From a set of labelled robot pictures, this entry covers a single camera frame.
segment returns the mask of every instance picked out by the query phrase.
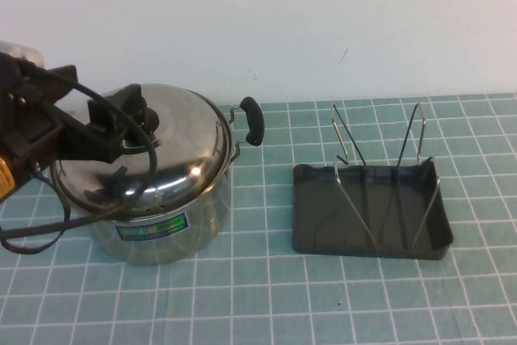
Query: green cutting mat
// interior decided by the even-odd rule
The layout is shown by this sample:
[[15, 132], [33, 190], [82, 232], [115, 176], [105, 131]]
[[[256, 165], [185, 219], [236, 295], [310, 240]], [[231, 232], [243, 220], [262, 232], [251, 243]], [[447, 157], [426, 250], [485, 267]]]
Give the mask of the green cutting mat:
[[[437, 159], [456, 238], [442, 261], [293, 252], [292, 167], [329, 165], [342, 151], [331, 102], [263, 104], [264, 145], [235, 162], [233, 213], [209, 247], [133, 267], [77, 229], [40, 255], [1, 250], [0, 344], [516, 344], [517, 98], [335, 103], [367, 161], [393, 164], [416, 102], [428, 119], [422, 155]], [[244, 116], [234, 128], [246, 135]], [[2, 228], [59, 218], [39, 183], [0, 211]]]

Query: pot label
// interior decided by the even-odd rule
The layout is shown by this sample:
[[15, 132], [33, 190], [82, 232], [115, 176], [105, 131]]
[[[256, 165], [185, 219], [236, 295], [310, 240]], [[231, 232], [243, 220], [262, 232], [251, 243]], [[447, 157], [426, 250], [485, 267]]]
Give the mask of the pot label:
[[187, 214], [180, 213], [169, 220], [139, 226], [116, 226], [120, 239], [125, 242], [143, 242], [164, 238], [188, 228]]

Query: electric cord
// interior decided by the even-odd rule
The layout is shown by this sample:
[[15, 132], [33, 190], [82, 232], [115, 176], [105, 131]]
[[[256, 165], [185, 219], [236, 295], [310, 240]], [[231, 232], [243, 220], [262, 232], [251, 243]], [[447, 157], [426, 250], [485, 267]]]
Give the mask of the electric cord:
[[[153, 182], [154, 175], [156, 174], [156, 170], [158, 168], [158, 158], [156, 155], [156, 150], [153, 146], [153, 143], [151, 139], [147, 136], [147, 134], [140, 128], [140, 126], [124, 111], [110, 103], [107, 99], [105, 99], [102, 95], [99, 95], [98, 93], [92, 91], [88, 87], [82, 85], [79, 82], [75, 82], [73, 80], [70, 80], [68, 78], [62, 77], [58, 74], [53, 74], [48, 72], [46, 69], [40, 68], [31, 62], [28, 61], [21, 61], [19, 63], [20, 69], [22, 70], [22, 74], [24, 76], [28, 77], [34, 77], [39, 78], [42, 80], [48, 80], [53, 82], [59, 82], [62, 84], [66, 84], [67, 86], [70, 86], [71, 88], [83, 93], [84, 95], [90, 97], [91, 99], [95, 100], [97, 103], [105, 107], [107, 110], [111, 111], [112, 113], [116, 114], [127, 126], [128, 129], [130, 129], [134, 134], [137, 135], [139, 140], [141, 141], [142, 145], [147, 150], [147, 153], [149, 155], [149, 169], [147, 172], [147, 175], [143, 178], [141, 185], [128, 197], [124, 198], [123, 200], [119, 201], [118, 204], [114, 205], [112, 208], [98, 212], [96, 214], [91, 214], [84, 217], [79, 217], [73, 220], [69, 219], [69, 214], [67, 214], [66, 208], [65, 208], [65, 219], [61, 222], [54, 222], [44, 225], [36, 225], [36, 226], [29, 226], [25, 228], [16, 228], [16, 229], [8, 229], [8, 230], [2, 230], [0, 228], [0, 243], [6, 248], [5, 242], [6, 240], [12, 239], [12, 238], [28, 238], [31, 236], [37, 236], [41, 234], [52, 234], [55, 232], [59, 232], [59, 236], [52, 240], [50, 243], [45, 244], [43, 247], [44, 249], [49, 248], [53, 243], [57, 241], [57, 239], [68, 229], [78, 228], [80, 226], [89, 225], [96, 221], [101, 221], [108, 219], [110, 217], [115, 216], [117, 213], [122, 212], [126, 208], [132, 206], [138, 198], [144, 193], [144, 191], [149, 187], [149, 185]], [[35, 248], [34, 251], [26, 251], [26, 252], [19, 252], [19, 253], [26, 253], [26, 254], [34, 254], [39, 253], [36, 252], [36, 250], [40, 249], [41, 247]]]

